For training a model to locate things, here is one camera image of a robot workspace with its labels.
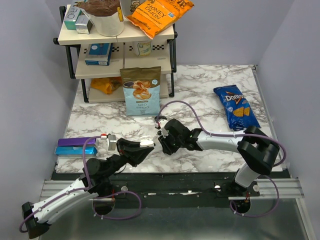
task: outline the light blue chip bag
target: light blue chip bag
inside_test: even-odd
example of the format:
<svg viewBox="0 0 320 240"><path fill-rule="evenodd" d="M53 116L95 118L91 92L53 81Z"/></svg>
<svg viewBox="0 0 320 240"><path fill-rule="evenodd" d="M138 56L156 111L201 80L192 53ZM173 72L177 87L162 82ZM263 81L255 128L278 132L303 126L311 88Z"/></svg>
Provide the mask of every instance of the light blue chip bag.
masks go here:
<svg viewBox="0 0 320 240"><path fill-rule="evenodd" d="M126 115L157 115L160 111L161 66L120 69Z"/></svg>

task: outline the gray wall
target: gray wall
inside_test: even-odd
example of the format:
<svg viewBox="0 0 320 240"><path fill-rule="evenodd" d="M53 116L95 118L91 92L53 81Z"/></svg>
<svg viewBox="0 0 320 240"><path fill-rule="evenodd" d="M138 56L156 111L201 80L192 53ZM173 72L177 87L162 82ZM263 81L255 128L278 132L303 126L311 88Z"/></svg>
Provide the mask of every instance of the gray wall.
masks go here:
<svg viewBox="0 0 320 240"><path fill-rule="evenodd" d="M258 66L274 127L320 239L320 1L295 0Z"/></svg>
<svg viewBox="0 0 320 240"><path fill-rule="evenodd" d="M180 64L257 64L294 0L194 0L176 23Z"/></svg>
<svg viewBox="0 0 320 240"><path fill-rule="evenodd" d="M21 205L39 200L54 169L77 81L43 0L2 1L0 19L0 239L20 240Z"/></svg>

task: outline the shelf board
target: shelf board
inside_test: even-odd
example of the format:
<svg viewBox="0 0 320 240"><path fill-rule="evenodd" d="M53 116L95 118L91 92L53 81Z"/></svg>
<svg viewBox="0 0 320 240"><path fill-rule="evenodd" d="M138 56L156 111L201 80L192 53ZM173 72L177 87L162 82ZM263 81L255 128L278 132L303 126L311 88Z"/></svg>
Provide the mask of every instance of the shelf board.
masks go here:
<svg viewBox="0 0 320 240"><path fill-rule="evenodd" d="M149 56L137 56L132 50L132 42L125 44L125 68L152 68L161 66L161 74L171 73L169 44L153 45Z"/></svg>
<svg viewBox="0 0 320 240"><path fill-rule="evenodd" d="M118 36L116 36L118 43L134 42L134 41L148 41L149 37L137 26L133 25L130 21L124 21L124 30ZM175 31L173 26L160 32L154 37L153 41L163 42L168 39L175 38Z"/></svg>
<svg viewBox="0 0 320 240"><path fill-rule="evenodd" d="M71 5L67 5L66 13L68 12ZM67 29L65 23L62 23L60 34L58 37L60 45L76 45L76 44L107 44L116 43L117 37L108 37L100 35L97 29L92 26L90 34L81 34L76 30Z"/></svg>
<svg viewBox="0 0 320 240"><path fill-rule="evenodd" d="M161 83L160 83L160 98L168 98L168 82L166 75L161 75ZM125 94L123 87L119 87L112 94L105 94L102 91L99 91L94 88L90 88L89 92L89 103L110 103L110 102L122 102L125 101Z"/></svg>
<svg viewBox="0 0 320 240"><path fill-rule="evenodd" d="M160 32L155 38L155 41L165 41L167 39L174 39L175 33L173 26ZM76 30L68 30L66 25L62 23L58 42L60 45L76 45L76 44L106 44L106 43L124 43L132 41L147 41L149 38L139 27L134 26L130 21L124 21L123 32L114 37L100 35L95 26L92 26L90 34L79 34Z"/></svg>
<svg viewBox="0 0 320 240"><path fill-rule="evenodd" d="M89 45L81 45L78 63L75 71L76 79L94 79L94 78L107 78L107 77L119 77L120 69L124 65L124 44L115 42L112 45L112 54L110 58L109 66L92 66L86 65L85 62L85 49Z"/></svg>

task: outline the white marble surface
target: white marble surface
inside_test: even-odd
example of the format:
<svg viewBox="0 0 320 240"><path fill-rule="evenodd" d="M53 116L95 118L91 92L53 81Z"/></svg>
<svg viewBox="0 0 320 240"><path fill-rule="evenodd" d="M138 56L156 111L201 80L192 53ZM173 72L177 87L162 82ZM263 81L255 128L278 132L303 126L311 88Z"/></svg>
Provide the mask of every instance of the white marble surface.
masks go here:
<svg viewBox="0 0 320 240"><path fill-rule="evenodd" d="M236 84L249 101L261 130L271 136L268 119L260 98L252 70L246 65L178 65L175 75L175 97L163 98L163 105L172 100L183 100L191 104L205 129L215 132L229 132L225 110L213 88ZM174 103L163 110L162 115L176 118L189 129L198 128L192 112L186 105ZM152 117L126 116L125 102L84 103L79 84L65 137L91 137L101 133L112 133L117 138L139 141L145 135L157 137ZM137 167L128 165L127 173L190 173L190 172L233 172L245 162L241 155L221 150L187 151L179 149L168 156L162 152L156 140L155 150ZM99 141L98 158L105 159L113 152L107 152L105 141ZM58 173L81 173L81 158L58 159ZM275 167L273 171L282 171Z"/></svg>

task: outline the gray floor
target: gray floor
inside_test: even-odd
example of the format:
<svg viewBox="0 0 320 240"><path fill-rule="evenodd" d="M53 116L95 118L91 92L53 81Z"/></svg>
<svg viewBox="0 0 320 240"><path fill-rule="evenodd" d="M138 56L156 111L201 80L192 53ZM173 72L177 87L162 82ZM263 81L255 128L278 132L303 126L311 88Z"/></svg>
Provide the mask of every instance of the gray floor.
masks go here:
<svg viewBox="0 0 320 240"><path fill-rule="evenodd" d="M273 200L256 200L250 213L263 213ZM115 209L124 216L133 209ZM245 218L228 208L143 209L135 219L101 220L90 203L60 218L40 240L304 240L307 239L294 199L282 200L265 217Z"/></svg>

